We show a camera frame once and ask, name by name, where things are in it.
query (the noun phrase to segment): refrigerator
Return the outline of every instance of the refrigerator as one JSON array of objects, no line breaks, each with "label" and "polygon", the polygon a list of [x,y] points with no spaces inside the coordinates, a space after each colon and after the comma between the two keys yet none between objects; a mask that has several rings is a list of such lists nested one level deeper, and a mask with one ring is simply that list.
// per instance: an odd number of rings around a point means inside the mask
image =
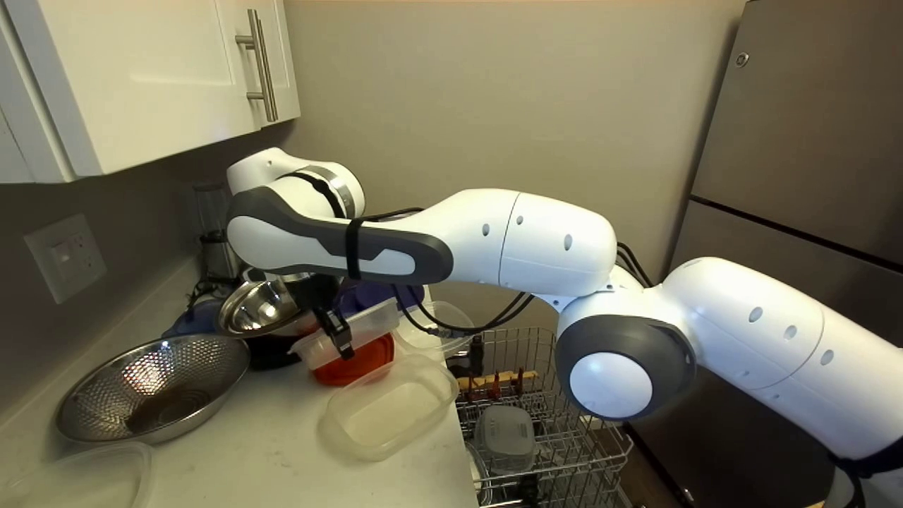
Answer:
[{"label": "refrigerator", "polygon": [[[903,2],[748,2],[671,268],[736,261],[903,346],[902,231]],[[684,505],[801,508],[833,474],[821,445],[708,372],[633,427]]]}]

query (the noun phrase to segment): cabinet handle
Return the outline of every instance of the cabinet handle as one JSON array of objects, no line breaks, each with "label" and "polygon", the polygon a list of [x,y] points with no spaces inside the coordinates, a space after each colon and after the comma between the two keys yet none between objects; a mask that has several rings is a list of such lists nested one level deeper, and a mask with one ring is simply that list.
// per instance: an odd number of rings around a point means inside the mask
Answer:
[{"label": "cabinet handle", "polygon": [[249,91],[246,96],[248,100],[263,100],[264,112],[266,113],[266,121],[276,121],[275,97],[273,95],[273,85],[270,83],[270,67],[266,58],[266,42],[264,41],[264,31],[257,17],[256,9],[247,10],[247,20],[251,25],[250,35],[236,35],[235,42],[243,44],[249,50],[254,50],[254,60],[257,63],[257,76],[260,78],[260,91]]}]

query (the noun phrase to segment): wire rack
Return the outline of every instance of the wire rack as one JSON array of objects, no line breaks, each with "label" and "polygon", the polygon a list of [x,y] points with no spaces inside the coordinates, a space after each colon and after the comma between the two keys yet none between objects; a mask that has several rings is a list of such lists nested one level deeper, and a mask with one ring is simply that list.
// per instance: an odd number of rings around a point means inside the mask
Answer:
[{"label": "wire rack", "polygon": [[[464,439],[471,442],[486,407],[501,404],[530,414],[537,447],[533,467],[513,475],[501,474],[503,464],[474,448],[488,474],[476,483],[480,505],[626,508],[618,489],[619,472],[633,443],[617,426],[581,414],[563,395],[555,377],[554,334],[543,328],[517,328],[486,332],[481,338],[484,375],[520,369],[527,374],[520,387],[510,382],[496,387],[469,383],[461,391],[456,406]],[[527,377],[531,372],[535,376]]]}]

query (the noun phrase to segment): wall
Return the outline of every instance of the wall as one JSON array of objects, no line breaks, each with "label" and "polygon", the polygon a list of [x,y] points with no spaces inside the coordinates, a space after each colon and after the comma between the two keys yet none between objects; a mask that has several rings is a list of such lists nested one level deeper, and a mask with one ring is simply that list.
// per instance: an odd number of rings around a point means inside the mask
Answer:
[{"label": "wall", "polygon": [[[468,187],[573,202],[658,275],[743,5],[286,0],[302,117],[284,148],[354,171],[369,212]],[[507,296],[434,294],[476,322]],[[544,305],[525,318],[554,329]]]},{"label": "wall", "polygon": [[[282,131],[271,127],[74,183],[0,185],[0,266],[7,292],[0,337],[0,422],[196,255],[191,182],[223,178],[229,164],[278,143]],[[88,218],[107,273],[57,305],[23,235],[79,212]],[[152,340],[162,331],[138,333]]]}]

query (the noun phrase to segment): wall outlet cover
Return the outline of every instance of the wall outlet cover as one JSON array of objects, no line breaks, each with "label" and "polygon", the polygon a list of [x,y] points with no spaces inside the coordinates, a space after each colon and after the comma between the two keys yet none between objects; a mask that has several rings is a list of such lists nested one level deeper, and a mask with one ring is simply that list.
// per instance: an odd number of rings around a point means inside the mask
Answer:
[{"label": "wall outlet cover", "polygon": [[107,273],[83,213],[25,235],[25,243],[58,304]]}]

